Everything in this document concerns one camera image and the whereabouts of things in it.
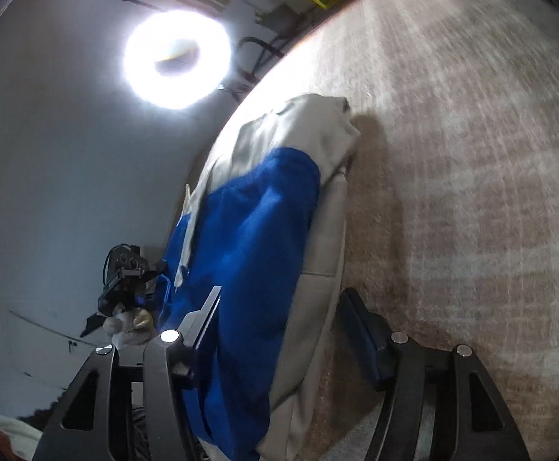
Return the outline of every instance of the white wall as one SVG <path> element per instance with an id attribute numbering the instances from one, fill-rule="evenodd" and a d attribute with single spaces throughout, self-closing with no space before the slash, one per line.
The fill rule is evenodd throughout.
<path id="1" fill-rule="evenodd" d="M 164 248 L 192 161 L 236 107 L 226 92 L 182 111 L 136 97 L 121 54 L 149 13 L 119 0 L 15 0 L 0 18 L 0 414 L 31 414 L 60 393 L 10 368 L 7 310 L 77 336 L 108 249 Z M 219 20 L 234 43 L 273 37 L 242 0 Z M 251 67 L 258 52 L 237 60 Z"/>

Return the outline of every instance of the metal screw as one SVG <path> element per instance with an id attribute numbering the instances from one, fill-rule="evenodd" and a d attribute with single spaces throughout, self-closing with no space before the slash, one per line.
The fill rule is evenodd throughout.
<path id="1" fill-rule="evenodd" d="M 98 347 L 96 348 L 96 353 L 98 355 L 106 355 L 108 353 L 111 353 L 111 350 L 113 349 L 113 345 L 108 344 L 106 347 Z"/>
<path id="2" fill-rule="evenodd" d="M 461 357 L 469 357 L 472 354 L 472 350 L 468 345 L 461 343 L 461 345 L 457 345 L 457 353 Z"/>
<path id="3" fill-rule="evenodd" d="M 173 343 L 179 339 L 179 331 L 167 329 L 160 334 L 160 339 L 164 341 L 164 343 Z"/>
<path id="4" fill-rule="evenodd" d="M 391 340 L 393 340 L 395 343 L 402 345 L 404 343 L 408 343 L 408 335 L 404 332 L 395 331 L 391 335 Z"/>

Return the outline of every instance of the blue towel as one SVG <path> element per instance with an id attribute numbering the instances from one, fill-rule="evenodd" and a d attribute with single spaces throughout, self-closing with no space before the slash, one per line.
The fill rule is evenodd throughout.
<path id="1" fill-rule="evenodd" d="M 176 289 L 183 216 L 158 279 L 158 327 L 176 329 L 222 286 L 211 378 L 184 393 L 192 430 L 232 461 L 259 459 L 254 450 L 269 426 L 269 390 L 280 354 L 320 186 L 314 161 L 280 147 L 247 174 L 209 194 L 197 218 L 189 272 Z"/>

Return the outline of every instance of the white cloth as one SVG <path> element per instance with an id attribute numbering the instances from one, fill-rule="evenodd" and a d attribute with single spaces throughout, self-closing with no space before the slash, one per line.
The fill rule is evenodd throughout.
<path id="1" fill-rule="evenodd" d="M 192 213 L 193 225 L 189 236 L 186 231 L 183 265 L 189 259 L 198 206 L 207 193 L 247 173 L 275 147 L 302 150 L 320 169 L 318 206 L 269 393 L 270 426 L 257 447 L 266 461 L 292 461 L 313 415 L 343 270 L 348 189 L 343 163 L 360 135 L 348 120 L 345 99 L 304 95 L 256 121 L 222 131 L 185 211 Z M 226 460 L 215 446 L 203 445 L 214 461 Z"/>
<path id="2" fill-rule="evenodd" d="M 0 431 L 8 436 L 13 453 L 32 461 L 42 432 L 14 418 L 0 416 Z"/>

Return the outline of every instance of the black metal bracket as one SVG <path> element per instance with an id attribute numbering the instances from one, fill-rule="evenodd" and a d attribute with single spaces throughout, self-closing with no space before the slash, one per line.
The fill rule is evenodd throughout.
<path id="1" fill-rule="evenodd" d="M 216 344 L 220 286 L 177 330 L 145 345 L 95 349 L 57 405 L 34 461 L 134 459 L 131 383 L 143 382 L 149 447 L 154 461 L 196 461 L 182 390 L 210 371 Z"/>
<path id="2" fill-rule="evenodd" d="M 508 407 L 468 345 L 422 347 L 368 312 L 354 289 L 340 296 L 339 314 L 363 371 L 386 391 L 366 461 L 413 461 L 429 383 L 437 385 L 431 461 L 529 461 Z"/>
<path id="3" fill-rule="evenodd" d="M 266 41 L 255 38 L 254 36 L 246 36 L 245 38 L 240 39 L 237 43 L 236 50 L 239 50 L 246 43 L 255 43 L 256 45 L 261 46 L 264 50 L 268 51 L 269 53 L 271 53 L 271 55 L 274 55 L 279 59 L 284 57 L 284 53 L 281 50 L 275 48 L 273 45 L 267 43 Z M 248 72 L 237 64 L 233 64 L 233 67 L 239 73 L 239 75 L 243 79 L 245 79 L 245 81 L 249 81 L 253 85 L 258 85 L 258 83 L 260 83 L 260 79 L 254 75 L 255 71 Z"/>

